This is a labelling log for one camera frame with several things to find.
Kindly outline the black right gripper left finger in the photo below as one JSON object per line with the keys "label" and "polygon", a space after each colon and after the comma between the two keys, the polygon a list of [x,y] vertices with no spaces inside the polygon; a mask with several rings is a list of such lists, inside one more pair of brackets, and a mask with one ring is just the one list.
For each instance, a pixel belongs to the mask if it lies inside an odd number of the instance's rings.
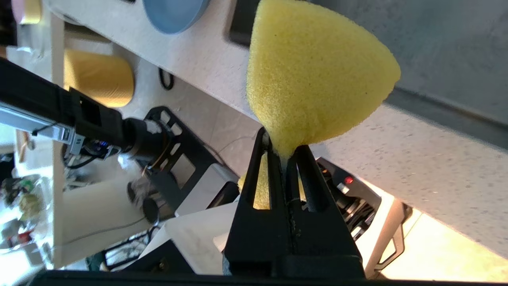
{"label": "black right gripper left finger", "polygon": [[[262,156],[266,155],[268,210],[254,208]],[[273,276],[277,260],[290,248],[289,224],[281,160],[265,128],[257,134],[226,246],[224,273],[228,276]]]}

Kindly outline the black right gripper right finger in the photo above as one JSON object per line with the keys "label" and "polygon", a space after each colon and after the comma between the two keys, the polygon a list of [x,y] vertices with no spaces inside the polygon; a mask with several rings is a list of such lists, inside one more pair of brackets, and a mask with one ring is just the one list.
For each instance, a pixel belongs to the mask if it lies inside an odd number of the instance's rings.
{"label": "black right gripper right finger", "polygon": [[287,162],[290,274],[306,278],[362,278],[361,254],[307,145]]}

